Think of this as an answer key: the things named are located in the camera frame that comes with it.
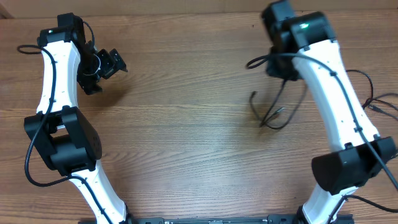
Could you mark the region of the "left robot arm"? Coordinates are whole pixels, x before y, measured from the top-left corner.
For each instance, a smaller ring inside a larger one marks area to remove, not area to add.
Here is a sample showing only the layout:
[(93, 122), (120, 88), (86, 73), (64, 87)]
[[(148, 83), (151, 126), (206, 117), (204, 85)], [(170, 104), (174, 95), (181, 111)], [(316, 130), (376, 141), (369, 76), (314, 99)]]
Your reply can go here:
[[(87, 27), (86, 21), (71, 12), (60, 14), (56, 27), (40, 31), (36, 45), (17, 48), (22, 54), (41, 54), (44, 60), (40, 103), (36, 114), (24, 120), (30, 138), (24, 172), (38, 187), (73, 183), (95, 214), (95, 223), (134, 223), (104, 172), (100, 137), (77, 100), (78, 87), (87, 95), (99, 93), (101, 79), (127, 68), (116, 49), (97, 50), (94, 40), (86, 40)], [(61, 179), (40, 183), (32, 178), (29, 161), (34, 149)]]

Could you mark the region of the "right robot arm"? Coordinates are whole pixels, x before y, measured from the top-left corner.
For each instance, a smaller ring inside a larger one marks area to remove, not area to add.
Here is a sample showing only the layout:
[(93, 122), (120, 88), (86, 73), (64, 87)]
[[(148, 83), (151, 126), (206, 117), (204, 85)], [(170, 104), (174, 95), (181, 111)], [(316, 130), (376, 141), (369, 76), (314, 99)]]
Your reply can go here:
[(330, 152), (312, 160), (316, 186), (297, 223), (334, 223), (345, 200), (386, 169), (397, 149), (367, 117), (347, 76), (335, 32), (321, 12), (298, 16), (288, 1), (262, 13), (272, 47), (267, 73), (302, 79), (323, 119)]

